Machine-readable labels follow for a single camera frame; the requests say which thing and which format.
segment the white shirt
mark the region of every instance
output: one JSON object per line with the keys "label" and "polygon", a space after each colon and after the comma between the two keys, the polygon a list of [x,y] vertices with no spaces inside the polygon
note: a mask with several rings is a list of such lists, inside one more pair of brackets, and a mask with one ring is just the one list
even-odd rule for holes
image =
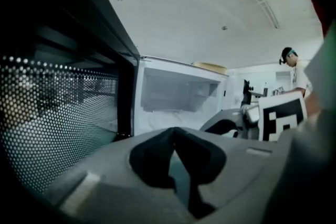
{"label": "white shirt", "polygon": [[307,98],[313,90],[312,84],[305,74],[307,61],[299,60],[294,67],[293,88],[302,88],[306,90],[304,98]]}

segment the man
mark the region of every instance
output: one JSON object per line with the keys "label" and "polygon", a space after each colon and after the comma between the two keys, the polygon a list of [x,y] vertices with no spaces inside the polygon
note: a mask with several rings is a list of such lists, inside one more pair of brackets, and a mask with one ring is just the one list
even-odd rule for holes
{"label": "man", "polygon": [[288,92],[300,91],[304,98],[307,98],[312,92],[312,85],[305,74],[305,68],[308,62],[299,60],[297,53],[289,47],[282,50],[279,63],[286,63],[288,66],[293,67],[293,89]]}

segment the perforated metal mesh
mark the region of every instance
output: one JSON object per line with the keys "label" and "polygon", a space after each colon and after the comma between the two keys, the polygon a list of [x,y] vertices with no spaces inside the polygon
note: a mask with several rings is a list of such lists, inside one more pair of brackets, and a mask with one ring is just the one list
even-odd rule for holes
{"label": "perforated metal mesh", "polygon": [[42,193],[117,131],[118,77],[27,59],[0,60],[0,133],[18,179]]}

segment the ceiling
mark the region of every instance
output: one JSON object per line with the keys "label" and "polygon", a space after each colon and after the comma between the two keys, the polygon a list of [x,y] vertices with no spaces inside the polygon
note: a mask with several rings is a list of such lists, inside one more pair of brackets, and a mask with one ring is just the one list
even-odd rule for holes
{"label": "ceiling", "polygon": [[228,68],[311,59],[322,30],[311,0],[110,0],[140,54]]}

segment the freezer compartment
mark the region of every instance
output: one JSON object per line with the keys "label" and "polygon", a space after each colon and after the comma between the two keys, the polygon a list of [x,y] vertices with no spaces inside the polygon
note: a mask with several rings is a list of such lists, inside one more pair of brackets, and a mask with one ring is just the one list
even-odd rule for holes
{"label": "freezer compartment", "polygon": [[144,68],[141,132],[183,126],[199,129],[219,108],[220,81]]}

